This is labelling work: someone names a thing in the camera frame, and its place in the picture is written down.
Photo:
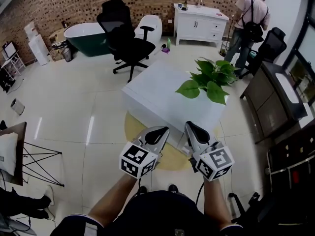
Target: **white pillow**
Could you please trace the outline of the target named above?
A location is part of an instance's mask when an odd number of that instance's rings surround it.
[[[16,145],[18,134],[11,133],[0,136],[0,169],[14,175],[16,164]]]

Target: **black shirt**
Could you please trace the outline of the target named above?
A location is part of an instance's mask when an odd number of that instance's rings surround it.
[[[243,235],[243,228],[231,225],[220,232],[189,198],[168,191],[155,191],[131,199],[122,215],[106,228],[86,215],[68,216],[51,234],[61,235],[237,236]]]

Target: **black wire stand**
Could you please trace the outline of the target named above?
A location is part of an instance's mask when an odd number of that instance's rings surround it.
[[[34,176],[34,175],[30,174],[30,173],[24,172],[24,171],[22,171],[22,172],[23,172],[24,174],[27,174],[27,175],[29,175],[29,176],[31,176],[31,177],[34,177],[34,178],[37,178],[37,179],[39,179],[39,180],[45,181],[45,182],[47,182],[47,183],[51,183],[51,184],[54,184],[54,185],[57,185],[57,186],[64,187],[64,184],[62,184],[62,183],[60,183],[58,180],[56,180],[52,175],[50,175],[50,174],[38,163],[39,161],[48,159],[48,158],[50,158],[50,157],[53,157],[53,156],[56,156],[56,155],[59,155],[59,154],[62,155],[62,152],[59,152],[59,151],[56,151],[56,150],[51,150],[51,149],[44,148],[44,147],[40,147],[40,146],[37,146],[37,145],[34,145],[34,144],[29,144],[29,143],[27,143],[27,142],[24,142],[24,143],[26,143],[26,144],[28,144],[28,145],[31,145],[31,146],[34,146],[34,147],[37,147],[37,148],[41,148],[41,149],[44,149],[44,150],[52,151],[52,153],[35,153],[35,154],[30,154],[30,153],[26,150],[26,148],[24,147],[24,150],[26,151],[26,154],[23,154],[23,157],[28,157],[28,156],[30,156],[30,157],[33,159],[33,162],[27,163],[27,164],[23,164],[22,166],[25,167],[25,168],[27,168],[27,169],[29,169],[30,171],[34,172],[35,174],[39,175],[39,176],[42,177],[42,178],[36,177],[36,176]],[[45,157],[45,158],[41,158],[41,159],[39,159],[39,160],[35,160],[34,157],[33,157],[33,156],[35,156],[35,155],[49,155],[49,156],[47,156],[47,157]],[[44,176],[41,175],[40,173],[38,173],[38,172],[32,170],[30,167],[28,167],[28,165],[33,164],[33,163],[36,163],[44,172],[46,172],[47,175],[50,176],[50,179],[47,178],[47,177],[44,177]]]

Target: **white table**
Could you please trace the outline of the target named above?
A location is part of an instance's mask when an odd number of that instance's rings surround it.
[[[229,20],[227,16],[220,12],[219,9],[188,5],[188,10],[181,10],[178,4],[174,4],[175,20],[174,20],[174,37],[176,37],[176,45],[181,39],[198,40],[213,43],[222,41],[226,22]]]
[[[185,123],[193,121],[214,136],[224,105],[212,102],[201,91],[188,99],[175,91],[189,80],[189,74],[156,61],[123,88],[124,103],[129,113],[146,127],[168,126],[168,142],[182,149],[187,142]]]
[[[21,60],[20,56],[18,55],[18,51],[16,51],[11,58],[9,58],[8,60],[6,60],[1,69],[5,69],[5,71],[8,73],[9,77],[14,80],[14,76],[12,76],[10,74],[10,72],[5,68],[8,64],[12,64],[12,66],[14,67],[15,71],[18,73],[18,75],[21,75],[20,70],[22,68],[26,68],[23,61]]]

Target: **pink shirt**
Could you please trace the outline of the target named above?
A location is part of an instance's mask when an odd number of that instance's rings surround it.
[[[256,24],[259,24],[261,20],[266,16],[267,14],[267,5],[265,4],[264,0],[253,0],[254,1],[254,17],[253,21]],[[235,4],[240,10],[242,10],[244,14],[244,22],[245,24],[247,22],[250,22],[252,20],[252,0],[238,0]],[[263,21],[263,25],[269,25],[270,22],[270,10],[268,11],[267,16],[265,17]],[[243,28],[243,21],[242,19],[235,24],[235,27],[237,28]]]

